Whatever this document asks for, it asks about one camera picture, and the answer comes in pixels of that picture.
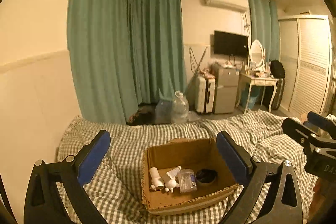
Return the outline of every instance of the teal curtain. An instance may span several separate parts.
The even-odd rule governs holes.
[[[249,0],[251,38],[258,39],[266,51],[266,62],[280,57],[278,8],[274,0]]]
[[[181,0],[128,0],[133,78],[138,103],[184,91]]]
[[[84,118],[125,121],[138,109],[126,0],[69,0],[67,39]]]

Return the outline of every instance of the vanity table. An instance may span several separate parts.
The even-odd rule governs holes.
[[[244,113],[246,113],[247,108],[248,108],[248,104],[249,104],[249,100],[250,100],[250,94],[251,94],[251,88],[253,85],[257,85],[257,86],[263,86],[264,87],[264,91],[262,93],[262,97],[261,97],[261,105],[263,104],[263,100],[264,100],[264,96],[265,96],[265,87],[266,86],[273,86],[273,95],[269,104],[269,108],[268,111],[271,112],[271,106],[272,106],[272,102],[273,99],[275,97],[275,94],[277,92],[277,81],[278,79],[272,78],[272,77],[268,77],[268,78],[261,78],[261,77],[254,77],[251,75],[247,75],[245,73],[241,73],[240,77],[239,77],[239,84],[238,84],[238,102],[236,104],[236,107],[239,106],[240,104],[240,100],[242,97],[242,91],[244,90],[246,83],[249,84],[249,93],[247,96],[247,101],[246,101],[246,106],[245,106],[245,110]]]

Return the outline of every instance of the table leg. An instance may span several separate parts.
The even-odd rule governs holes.
[[[246,113],[247,108],[248,108],[248,105],[249,105],[250,94],[251,94],[251,88],[252,88],[252,85],[251,85],[251,82],[250,82],[249,94],[248,94],[248,96],[247,96],[247,101],[246,101],[246,106],[245,106],[245,111],[244,111],[244,113]]]
[[[272,98],[271,98],[271,101],[269,102],[269,108],[268,108],[268,111],[271,112],[271,106],[272,106],[272,103],[273,103],[273,99],[275,97],[275,93],[277,92],[277,85],[274,85],[273,86],[273,95],[272,95]]]
[[[266,86],[264,86],[264,91],[262,93],[261,103],[260,103],[261,106],[263,105],[263,101],[264,101],[264,97],[265,97],[265,89],[266,89]]]
[[[241,83],[238,83],[238,102],[236,103],[236,107],[239,106],[241,98],[242,98],[242,88]]]

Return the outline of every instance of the bed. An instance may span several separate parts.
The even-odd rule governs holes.
[[[182,215],[152,217],[141,203],[141,163],[143,151],[149,146],[164,144],[174,138],[211,138],[226,130],[250,155],[258,155],[272,163],[279,164],[285,159],[292,162],[300,187],[303,217],[306,218],[317,177],[305,172],[306,157],[302,147],[283,134],[283,119],[258,110],[223,120],[131,127],[92,123],[76,117],[62,137],[57,160],[76,155],[99,130],[105,129],[110,132],[111,146],[91,183],[84,188],[108,223],[218,223],[239,196],[242,186],[227,199],[208,208]],[[264,184],[247,223],[256,219],[268,188],[269,184]],[[71,219],[80,223],[61,185],[59,192]]]

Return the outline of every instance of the flat screen tv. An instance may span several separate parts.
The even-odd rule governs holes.
[[[248,37],[230,32],[215,31],[214,53],[248,57]]]

